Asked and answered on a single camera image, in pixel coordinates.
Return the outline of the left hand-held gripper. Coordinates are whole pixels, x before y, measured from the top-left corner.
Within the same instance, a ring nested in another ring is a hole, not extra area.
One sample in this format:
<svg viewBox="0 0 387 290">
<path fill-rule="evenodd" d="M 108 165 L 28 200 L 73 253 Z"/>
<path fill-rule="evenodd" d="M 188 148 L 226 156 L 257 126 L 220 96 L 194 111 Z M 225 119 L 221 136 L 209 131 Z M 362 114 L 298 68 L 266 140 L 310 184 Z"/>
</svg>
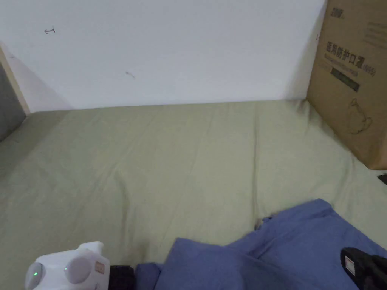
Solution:
<svg viewBox="0 0 387 290">
<path fill-rule="evenodd" d="M 133 290 L 134 270 L 111 265 L 99 241 L 38 257 L 25 276 L 26 290 Z"/>
</svg>

